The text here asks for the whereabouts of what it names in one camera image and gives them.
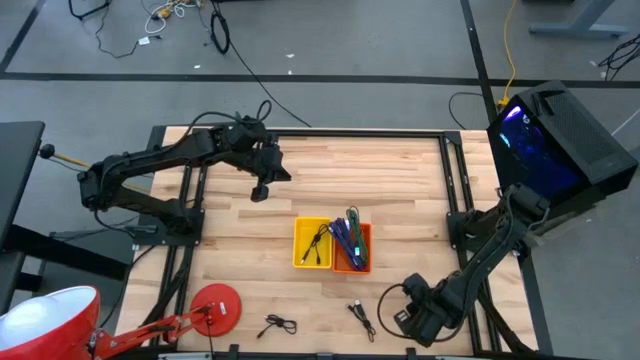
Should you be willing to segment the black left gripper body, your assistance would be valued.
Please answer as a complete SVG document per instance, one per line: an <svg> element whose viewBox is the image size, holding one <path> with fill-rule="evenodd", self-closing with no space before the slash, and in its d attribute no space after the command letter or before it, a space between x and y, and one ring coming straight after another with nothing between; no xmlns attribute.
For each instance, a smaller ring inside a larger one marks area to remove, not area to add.
<svg viewBox="0 0 640 360"><path fill-rule="evenodd" d="M283 153L278 144L259 143L254 150L253 170L260 183L271 183L272 171L282 166Z"/></svg>

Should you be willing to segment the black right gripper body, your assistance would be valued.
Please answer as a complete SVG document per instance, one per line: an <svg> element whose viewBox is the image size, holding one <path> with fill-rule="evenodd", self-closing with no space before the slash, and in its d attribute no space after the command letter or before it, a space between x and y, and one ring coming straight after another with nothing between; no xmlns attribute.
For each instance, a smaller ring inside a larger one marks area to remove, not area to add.
<svg viewBox="0 0 640 360"><path fill-rule="evenodd" d="M447 319L448 313L440 295L411 297L408 335L419 344L430 347Z"/></svg>

